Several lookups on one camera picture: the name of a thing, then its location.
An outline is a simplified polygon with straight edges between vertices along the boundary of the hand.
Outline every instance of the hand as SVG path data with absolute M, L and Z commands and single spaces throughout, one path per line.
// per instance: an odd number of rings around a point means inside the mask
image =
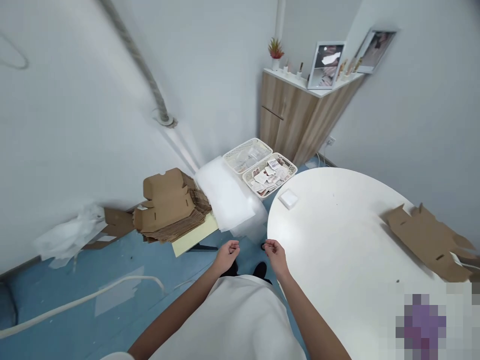
M 230 269 L 239 253 L 239 242 L 237 240 L 230 240 L 229 242 L 223 244 L 223 246 L 218 250 L 216 259 L 211 265 L 211 268 L 218 273 L 218 276 L 222 275 L 224 272 Z
M 287 258 L 282 245 L 277 240 L 267 239 L 264 249 L 270 259 L 270 264 L 276 277 L 280 280 L 280 278 L 289 276 L 290 270 L 287 266 Z

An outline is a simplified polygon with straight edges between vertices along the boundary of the white shirt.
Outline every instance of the white shirt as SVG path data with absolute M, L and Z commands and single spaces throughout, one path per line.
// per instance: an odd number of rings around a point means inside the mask
M 128 360 L 125 353 L 105 360 Z M 150 360 L 306 359 L 272 285 L 252 276 L 217 280 L 203 304 Z

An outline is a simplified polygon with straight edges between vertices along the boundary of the plastic storage basket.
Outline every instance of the plastic storage basket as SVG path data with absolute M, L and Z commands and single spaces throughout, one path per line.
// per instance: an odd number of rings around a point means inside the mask
M 259 156 L 258 158 L 254 156 L 255 154 L 253 154 L 252 157 L 251 157 L 251 161 L 252 161 L 252 163 L 253 163 L 253 161 L 255 161 L 254 165 L 245 166 L 245 168 L 243 168 L 243 169 L 235 170 L 236 165 L 237 165 L 236 161 L 239 158 L 239 156 L 242 155 L 241 153 L 243 152 L 243 154 L 246 154 L 246 153 L 248 153 L 249 149 L 255 148 L 255 146 L 264 147 L 265 148 L 265 154 L 263 156 Z M 223 155 L 223 159 L 228 164 L 228 167 L 235 174 L 237 174 L 239 176 L 242 176 L 242 174 L 245 173 L 249 168 L 252 168 L 252 167 L 256 166 L 258 164 L 258 162 L 262 161 L 267 156 L 270 156 L 273 152 L 274 151 L 266 143 L 264 143 L 263 141 L 261 141 L 260 139 L 258 139 L 256 137 L 254 137 L 253 139 L 245 141 L 243 144 L 241 144 L 241 145 L 237 146 L 236 148 L 234 148 L 233 150 L 230 150 L 229 152 L 227 152 L 225 155 Z
M 254 177 L 252 176 L 252 171 L 256 168 L 260 168 L 260 169 L 264 169 L 265 167 L 269 166 L 268 164 L 268 161 L 270 159 L 281 159 L 285 165 L 288 166 L 288 177 L 287 179 L 285 180 L 285 182 L 283 184 L 281 184 L 280 186 L 278 186 L 277 188 L 275 188 L 274 190 L 270 191 L 269 193 L 267 193 L 266 195 L 264 196 L 261 196 L 258 192 L 256 192 L 255 190 L 252 189 L 252 186 L 250 185 L 250 183 L 252 182 L 252 180 L 254 179 Z M 245 182 L 245 184 L 247 184 L 247 186 L 250 188 L 250 190 L 252 190 L 260 199 L 266 199 L 268 198 L 270 195 L 272 195 L 275 191 L 277 191 L 278 189 L 280 189 L 288 180 L 290 180 L 296 173 L 297 173 L 298 169 L 295 165 L 292 164 L 292 162 L 290 160 L 288 160 L 285 156 L 283 156 L 282 154 L 279 154 L 278 152 L 274 152 L 273 154 L 271 154 L 270 156 L 267 156 L 266 158 L 264 158 L 262 161 L 260 161 L 259 163 L 255 164 L 254 166 L 252 166 L 251 168 L 249 168 L 247 171 L 245 171 L 242 175 L 242 179 L 243 181 Z

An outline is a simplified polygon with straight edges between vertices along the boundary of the picture frame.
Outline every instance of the picture frame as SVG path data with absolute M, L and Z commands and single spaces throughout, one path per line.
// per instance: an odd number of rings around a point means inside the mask
M 319 41 L 316 43 L 307 89 L 329 90 L 334 88 L 344 51 L 345 41 Z
M 384 58 L 400 29 L 396 27 L 371 27 L 356 52 L 355 59 L 361 64 L 358 73 L 373 74 Z

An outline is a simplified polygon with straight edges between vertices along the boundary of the cardboard box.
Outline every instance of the cardboard box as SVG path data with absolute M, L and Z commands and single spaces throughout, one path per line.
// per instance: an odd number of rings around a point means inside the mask
M 143 181 L 147 199 L 133 211 L 134 227 L 148 242 L 173 242 L 201 225 L 212 210 L 194 180 L 178 168 Z
M 434 273 L 449 282 L 464 282 L 476 272 L 472 267 L 456 263 L 451 253 L 458 256 L 463 264 L 477 264 L 480 259 L 467 250 L 476 250 L 470 241 L 437 221 L 423 204 L 416 207 L 411 216 L 403 205 L 386 215 L 388 226 L 400 240 Z
M 103 249 L 135 229 L 132 214 L 111 208 L 105 208 L 104 210 L 107 226 L 82 249 Z

